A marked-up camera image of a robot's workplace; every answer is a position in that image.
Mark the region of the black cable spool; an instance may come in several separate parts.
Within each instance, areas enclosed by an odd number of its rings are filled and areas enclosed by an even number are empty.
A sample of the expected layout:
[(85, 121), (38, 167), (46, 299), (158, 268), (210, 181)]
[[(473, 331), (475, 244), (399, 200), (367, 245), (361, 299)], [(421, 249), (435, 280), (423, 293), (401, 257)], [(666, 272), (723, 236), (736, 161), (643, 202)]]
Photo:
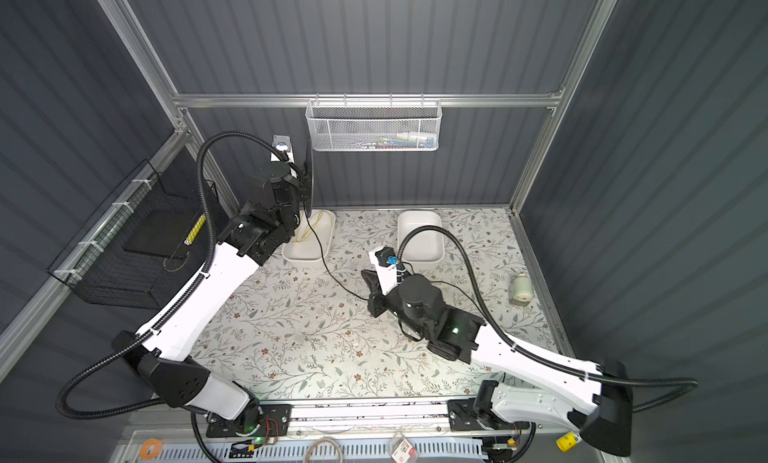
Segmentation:
[(305, 160), (303, 166), (303, 180), (302, 180), (302, 203), (305, 217), (309, 219), (313, 209), (313, 192), (314, 192), (314, 178), (313, 178), (313, 149), (312, 145), (308, 144), (305, 152)]

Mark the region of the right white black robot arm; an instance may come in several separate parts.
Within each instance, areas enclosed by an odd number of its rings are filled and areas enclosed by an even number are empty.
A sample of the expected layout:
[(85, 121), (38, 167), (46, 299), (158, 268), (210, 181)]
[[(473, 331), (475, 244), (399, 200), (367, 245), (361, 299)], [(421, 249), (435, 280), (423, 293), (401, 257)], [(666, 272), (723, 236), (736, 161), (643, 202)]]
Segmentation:
[(482, 427), (548, 422), (601, 452), (627, 457), (635, 414), (697, 388), (694, 378), (632, 379), (618, 360), (569, 358), (511, 336), (485, 303), (466, 250), (459, 253), (478, 314), (448, 305), (428, 278), (406, 268), (401, 249), (371, 250), (372, 266), (361, 275), (369, 289), (372, 317), (394, 315), (404, 336), (425, 342), (431, 353), (445, 360), (488, 366), (537, 387), (534, 395), (519, 396), (497, 381), (483, 381), (470, 411)]

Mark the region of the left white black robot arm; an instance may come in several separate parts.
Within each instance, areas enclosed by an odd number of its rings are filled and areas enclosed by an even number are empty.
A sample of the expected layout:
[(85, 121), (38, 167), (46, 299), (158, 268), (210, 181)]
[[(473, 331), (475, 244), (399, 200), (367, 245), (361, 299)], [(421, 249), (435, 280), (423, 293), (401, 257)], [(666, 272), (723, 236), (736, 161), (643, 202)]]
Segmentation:
[[(96, 420), (165, 404), (231, 434), (251, 437), (264, 430), (267, 419), (259, 399), (194, 361), (190, 353), (198, 337), (228, 298), (294, 236), (303, 208), (311, 205), (309, 168), (295, 163), (287, 136), (271, 142), (240, 131), (222, 131), (208, 138), (197, 154), (197, 186), (203, 214), (212, 216), (204, 163), (212, 146), (227, 138), (242, 138), (265, 148), (270, 159), (256, 171), (256, 195), (231, 218), (222, 231), (206, 224), (205, 260), (179, 292), (136, 332), (123, 332), (113, 342), (113, 354), (79, 372), (59, 391), (55, 408), (65, 418)], [(69, 404), (73, 390), (117, 360), (126, 362), (152, 390), (154, 398), (104, 410), (79, 410)]]

